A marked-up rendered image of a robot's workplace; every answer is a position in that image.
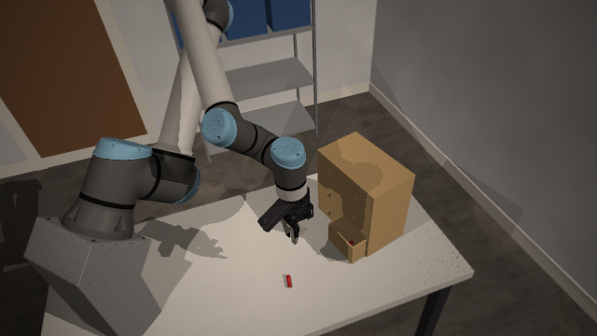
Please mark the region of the tan wooden chest of drawers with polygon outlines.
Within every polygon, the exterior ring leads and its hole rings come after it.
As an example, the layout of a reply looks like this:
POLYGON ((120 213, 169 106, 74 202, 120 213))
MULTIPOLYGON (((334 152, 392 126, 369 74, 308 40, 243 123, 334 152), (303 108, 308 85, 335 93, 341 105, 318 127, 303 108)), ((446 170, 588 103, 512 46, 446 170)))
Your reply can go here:
POLYGON ((350 133, 317 149, 318 207, 319 174, 322 175, 318 153, 343 173, 341 215, 343 196, 347 198, 343 194, 345 175, 373 199, 370 218, 354 204, 370 219, 368 237, 362 232, 368 238, 366 257, 403 234, 416 176, 413 172, 358 132, 350 133))

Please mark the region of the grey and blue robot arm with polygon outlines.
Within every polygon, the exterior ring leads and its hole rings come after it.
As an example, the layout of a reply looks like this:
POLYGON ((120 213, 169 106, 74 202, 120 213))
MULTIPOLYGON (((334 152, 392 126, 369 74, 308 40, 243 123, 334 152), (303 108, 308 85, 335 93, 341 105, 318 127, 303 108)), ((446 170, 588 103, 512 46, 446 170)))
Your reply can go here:
POLYGON ((230 2, 164 1, 175 16, 184 45, 159 141, 148 147, 101 138, 78 198, 61 224, 92 238, 128 240, 134 232, 137 199, 189 201, 201 183, 191 149, 203 107, 201 132, 206 141, 244 153, 273 171, 279 199, 257 221, 269 232, 295 206, 284 201, 300 200, 307 193, 304 146, 297 138, 279 137, 242 118, 217 52, 220 36, 233 21, 230 2))

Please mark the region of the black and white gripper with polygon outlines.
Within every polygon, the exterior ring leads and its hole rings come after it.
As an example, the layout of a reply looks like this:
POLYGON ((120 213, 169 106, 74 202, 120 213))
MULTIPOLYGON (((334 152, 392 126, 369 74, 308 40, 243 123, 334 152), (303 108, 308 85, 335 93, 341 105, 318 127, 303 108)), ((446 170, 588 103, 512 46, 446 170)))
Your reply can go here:
POLYGON ((293 203, 295 205, 281 219, 281 222, 285 230, 285 235, 287 235, 290 238, 291 232, 291 242, 294 245, 296 245, 298 243, 300 235, 308 229, 307 226, 301 226, 300 221, 304 220, 305 218, 310 219, 313 217, 313 205, 310 202, 310 189, 307 187, 306 195, 300 200, 294 202, 284 202, 293 203))

